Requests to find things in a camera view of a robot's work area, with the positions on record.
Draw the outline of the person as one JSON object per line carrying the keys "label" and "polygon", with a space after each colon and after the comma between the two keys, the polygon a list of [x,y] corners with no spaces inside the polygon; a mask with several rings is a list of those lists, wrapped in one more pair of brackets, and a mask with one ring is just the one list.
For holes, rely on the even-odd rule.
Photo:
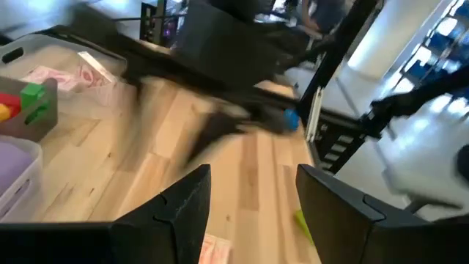
{"label": "person", "polygon": [[302,24],[320,34],[330,34],[347,13],[346,0],[301,0]]}

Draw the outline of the black floor stand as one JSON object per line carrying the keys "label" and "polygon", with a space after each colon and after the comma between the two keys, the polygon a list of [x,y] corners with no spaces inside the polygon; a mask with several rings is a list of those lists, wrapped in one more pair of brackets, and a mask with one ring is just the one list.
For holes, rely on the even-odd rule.
{"label": "black floor stand", "polygon": [[469,87],[469,65],[410,92],[372,101],[370,111],[360,118],[361,129],[367,136],[380,139],[382,130],[394,117],[414,115],[425,103],[466,87]]}

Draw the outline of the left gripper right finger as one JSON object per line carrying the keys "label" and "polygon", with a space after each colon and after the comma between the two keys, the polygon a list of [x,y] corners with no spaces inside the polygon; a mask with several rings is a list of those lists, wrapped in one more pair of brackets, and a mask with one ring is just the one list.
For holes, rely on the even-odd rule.
{"label": "left gripper right finger", "polygon": [[396,208],[307,164],[295,184],[322,264],[469,264],[469,213],[427,221],[429,200]]}

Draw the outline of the smoky grey plastic bin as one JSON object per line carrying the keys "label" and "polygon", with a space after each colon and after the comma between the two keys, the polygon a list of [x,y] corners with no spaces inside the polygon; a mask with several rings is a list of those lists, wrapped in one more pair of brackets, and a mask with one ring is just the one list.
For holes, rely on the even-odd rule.
{"label": "smoky grey plastic bin", "polygon": [[0,135],[39,142],[58,122],[57,81],[46,79],[41,86],[45,94],[15,117],[0,122]]}

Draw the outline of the black equipment rack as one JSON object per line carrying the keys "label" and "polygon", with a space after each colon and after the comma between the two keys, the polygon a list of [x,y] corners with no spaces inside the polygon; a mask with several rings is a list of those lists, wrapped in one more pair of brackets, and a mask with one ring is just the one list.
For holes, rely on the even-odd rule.
{"label": "black equipment rack", "polygon": [[179,0],[153,0],[141,3],[139,38],[169,48],[179,27]]}

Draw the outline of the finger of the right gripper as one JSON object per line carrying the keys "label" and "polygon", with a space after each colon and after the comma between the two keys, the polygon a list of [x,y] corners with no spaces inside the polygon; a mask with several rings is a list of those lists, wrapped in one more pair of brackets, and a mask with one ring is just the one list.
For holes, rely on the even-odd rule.
{"label": "finger of the right gripper", "polygon": [[202,156],[204,152],[210,150],[226,137],[245,133],[240,126],[247,122],[247,117],[235,117],[226,112],[208,114],[202,128],[195,137],[191,150],[186,156],[185,165],[190,166],[193,164],[199,156]]}

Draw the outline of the blue rounded toy block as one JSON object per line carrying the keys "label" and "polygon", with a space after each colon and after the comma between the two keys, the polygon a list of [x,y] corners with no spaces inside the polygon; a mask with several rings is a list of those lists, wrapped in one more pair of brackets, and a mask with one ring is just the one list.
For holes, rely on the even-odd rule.
{"label": "blue rounded toy block", "polygon": [[296,131],[299,128],[300,118],[294,109],[285,109],[283,116],[290,131]]}

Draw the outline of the clear plastic bin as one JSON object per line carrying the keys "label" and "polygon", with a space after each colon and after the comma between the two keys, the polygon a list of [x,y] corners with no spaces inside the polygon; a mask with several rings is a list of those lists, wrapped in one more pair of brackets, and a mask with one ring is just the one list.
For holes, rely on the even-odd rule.
{"label": "clear plastic bin", "polygon": [[32,156],[32,163],[22,175],[0,196],[0,222],[26,221],[30,212],[23,204],[40,188],[43,176],[41,146],[28,139],[0,136],[0,142],[15,145]]}
{"label": "clear plastic bin", "polygon": [[21,79],[39,65],[73,74],[76,78],[78,52],[86,51],[117,79],[113,89],[88,89],[81,91],[78,82],[71,92],[58,90],[62,111],[87,111],[100,117],[121,104],[125,97],[125,85],[119,80],[125,62],[119,57],[101,51],[59,40],[42,34],[30,34],[0,47],[0,76]]}

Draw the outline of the lilac playing card deck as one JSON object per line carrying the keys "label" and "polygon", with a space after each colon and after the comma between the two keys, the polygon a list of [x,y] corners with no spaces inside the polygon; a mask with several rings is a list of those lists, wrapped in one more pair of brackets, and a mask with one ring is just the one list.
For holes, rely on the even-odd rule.
{"label": "lilac playing card deck", "polygon": [[78,79],[73,74],[60,70],[54,70],[42,65],[39,65],[28,72],[21,80],[40,84],[50,78],[56,80],[59,91],[71,92],[78,85]]}

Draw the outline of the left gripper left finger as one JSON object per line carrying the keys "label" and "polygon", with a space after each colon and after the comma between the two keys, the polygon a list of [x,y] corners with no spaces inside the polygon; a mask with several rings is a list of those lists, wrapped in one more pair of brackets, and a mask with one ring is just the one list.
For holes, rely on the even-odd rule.
{"label": "left gripper left finger", "polygon": [[211,168],[202,164],[118,218],[113,264],[197,264],[210,212]]}

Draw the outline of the lime toy brick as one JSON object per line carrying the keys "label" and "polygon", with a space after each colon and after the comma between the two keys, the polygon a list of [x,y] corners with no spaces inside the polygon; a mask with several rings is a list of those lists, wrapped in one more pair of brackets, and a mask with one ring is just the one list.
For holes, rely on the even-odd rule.
{"label": "lime toy brick", "polygon": [[313,246],[314,242],[313,242],[311,233],[309,232],[309,228],[307,226],[306,220],[304,218],[303,211],[302,210],[296,210],[294,212],[294,219],[295,219],[297,225],[299,226],[299,228],[301,229],[301,231],[303,232],[303,234],[308,239],[309,243]]}

